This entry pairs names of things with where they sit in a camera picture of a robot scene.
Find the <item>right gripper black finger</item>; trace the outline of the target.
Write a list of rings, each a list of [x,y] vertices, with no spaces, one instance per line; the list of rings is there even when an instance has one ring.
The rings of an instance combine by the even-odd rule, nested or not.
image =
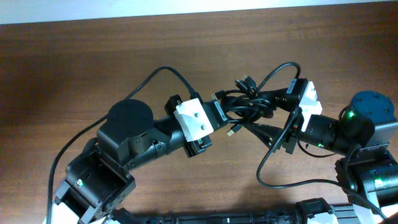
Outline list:
[[[268,149],[271,149],[282,132],[282,128],[266,124],[246,123],[243,124],[243,127],[255,135]]]
[[[259,96],[267,100],[272,106],[281,109],[286,109],[286,102],[284,100],[287,88],[278,90],[260,91]]]

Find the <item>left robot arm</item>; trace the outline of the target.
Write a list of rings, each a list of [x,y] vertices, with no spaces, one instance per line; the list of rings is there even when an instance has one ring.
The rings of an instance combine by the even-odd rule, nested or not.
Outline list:
[[[212,145],[210,134],[226,126],[220,104],[171,96],[165,118],[156,120],[150,107],[129,99],[117,102],[83,152],[69,163],[55,192],[53,207],[64,204],[77,223],[91,223],[112,213],[134,190],[130,171],[177,149],[188,157]]]

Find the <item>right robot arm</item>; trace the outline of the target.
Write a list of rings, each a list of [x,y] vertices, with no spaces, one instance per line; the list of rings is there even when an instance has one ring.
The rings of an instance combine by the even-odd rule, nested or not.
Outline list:
[[[295,78],[289,85],[288,100],[301,93],[300,101],[284,129],[272,140],[261,169],[279,146],[300,146],[302,142],[342,156],[335,163],[333,181],[348,195],[349,202],[369,208],[381,218],[383,209],[397,205],[397,161],[387,150],[397,131],[397,119],[391,100],[374,91],[354,95],[338,119],[323,116],[321,103],[312,82]]]

